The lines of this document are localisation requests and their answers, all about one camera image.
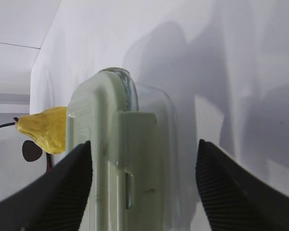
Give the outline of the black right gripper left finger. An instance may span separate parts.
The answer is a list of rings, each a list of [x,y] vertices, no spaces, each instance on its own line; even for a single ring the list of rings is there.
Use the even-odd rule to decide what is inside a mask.
[[[0,201],[0,231],[77,231],[92,185],[89,141],[50,171]]]

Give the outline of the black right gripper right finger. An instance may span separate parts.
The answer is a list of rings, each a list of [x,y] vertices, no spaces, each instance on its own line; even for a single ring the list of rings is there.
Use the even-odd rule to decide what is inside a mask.
[[[213,231],[289,231],[289,197],[259,180],[215,144],[198,143],[195,178]]]

